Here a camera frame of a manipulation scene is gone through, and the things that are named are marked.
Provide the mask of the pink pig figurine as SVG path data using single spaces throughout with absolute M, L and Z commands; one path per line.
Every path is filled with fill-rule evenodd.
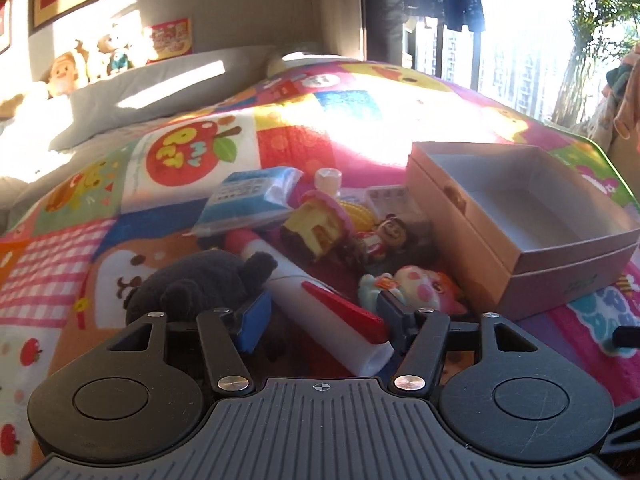
M 390 292 L 413 310 L 431 308 L 450 316 L 466 315 L 462 290 L 445 273 L 420 266 L 403 266 L 394 274 L 363 275 L 358 285 L 358 300 L 363 309 L 376 312 L 376 300 L 381 292 Z

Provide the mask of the red white foam rocket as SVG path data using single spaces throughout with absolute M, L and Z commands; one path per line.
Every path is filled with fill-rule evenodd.
M 379 316 L 317 280 L 251 230 L 232 230 L 224 249 L 246 260 L 265 252 L 277 267 L 266 289 L 283 313 L 316 344 L 358 377 L 378 374 L 394 354 Z

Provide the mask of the black plush toy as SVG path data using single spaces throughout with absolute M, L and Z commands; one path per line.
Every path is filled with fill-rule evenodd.
M 244 260 L 209 249 L 187 255 L 150 275 L 124 301 L 125 322 L 163 312 L 170 322 L 193 322 L 216 308 L 239 310 L 262 292 L 278 263 L 266 252 Z

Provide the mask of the red cartoon boy figurine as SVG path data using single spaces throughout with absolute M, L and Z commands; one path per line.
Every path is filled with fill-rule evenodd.
M 357 232 L 352 239 L 356 258 L 362 264 L 383 261 L 417 240 L 416 233 L 397 214 L 388 214 L 373 230 Z

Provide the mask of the yellow pink toy cake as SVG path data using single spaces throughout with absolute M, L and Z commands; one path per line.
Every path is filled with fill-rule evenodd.
M 317 261 L 355 232 L 344 207 L 326 193 L 306 192 L 280 227 L 285 247 L 307 261 Z

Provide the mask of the blue wet wipes pack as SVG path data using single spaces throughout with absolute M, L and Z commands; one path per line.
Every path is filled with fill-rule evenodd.
M 288 199 L 303 173 L 294 167 L 237 171 L 218 185 L 191 233 L 210 237 L 235 229 L 259 229 L 293 212 Z

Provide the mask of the white battery charger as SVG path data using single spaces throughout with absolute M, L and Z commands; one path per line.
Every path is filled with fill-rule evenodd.
M 364 203 L 383 220 L 389 214 L 404 221 L 416 221 L 423 217 L 423 211 L 411 197 L 405 185 L 371 186 L 364 190 Z

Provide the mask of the small white bottle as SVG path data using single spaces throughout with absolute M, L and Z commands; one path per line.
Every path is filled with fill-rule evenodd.
M 333 198 L 341 194 L 343 174 L 336 168 L 319 168 L 314 174 L 314 187 Z

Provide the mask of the yellow toy corn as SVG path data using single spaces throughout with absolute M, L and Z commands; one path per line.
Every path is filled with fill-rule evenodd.
M 344 209 L 347 217 L 352 220 L 355 232 L 373 231 L 378 224 L 376 215 L 368 207 L 348 200 L 340 200 L 338 204 Z

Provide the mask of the chair with pink clothes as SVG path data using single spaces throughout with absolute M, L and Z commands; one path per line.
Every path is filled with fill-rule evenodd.
M 639 186 L 639 44 L 606 75 L 603 100 L 588 136 L 598 144 L 631 188 Z

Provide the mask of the grey sofa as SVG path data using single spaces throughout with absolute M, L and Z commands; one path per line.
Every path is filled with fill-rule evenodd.
M 1 125 L 1 213 L 29 207 L 78 162 L 120 140 L 122 127 L 222 102 L 317 61 L 301 48 L 236 47 L 127 70 L 62 98 L 29 98 Z

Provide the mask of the red greeting card box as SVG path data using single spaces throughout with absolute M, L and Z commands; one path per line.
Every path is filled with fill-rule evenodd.
M 150 27 L 155 62 L 178 58 L 192 53 L 192 26 L 190 18 L 160 23 Z

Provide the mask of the white bear plush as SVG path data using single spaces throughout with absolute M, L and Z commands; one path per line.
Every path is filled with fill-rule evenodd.
M 114 76 L 134 67 L 127 39 L 117 28 L 113 28 L 98 41 L 98 49 L 103 55 L 107 76 Z

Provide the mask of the yellow duck plush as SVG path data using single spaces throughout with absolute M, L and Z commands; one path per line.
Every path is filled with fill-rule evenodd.
M 85 88 L 88 83 L 84 58 L 81 54 L 70 51 L 58 56 L 52 63 L 47 87 L 50 96 L 55 98 L 68 96 Z

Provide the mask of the potted palm plant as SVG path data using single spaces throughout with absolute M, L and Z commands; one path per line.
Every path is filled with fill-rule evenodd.
M 639 0 L 573 0 L 570 28 L 574 46 L 552 122 L 569 127 L 582 120 L 587 103 L 586 85 L 597 64 L 623 52 L 639 37 L 637 34 L 621 40 L 610 37 L 616 27 L 630 24 L 639 24 Z

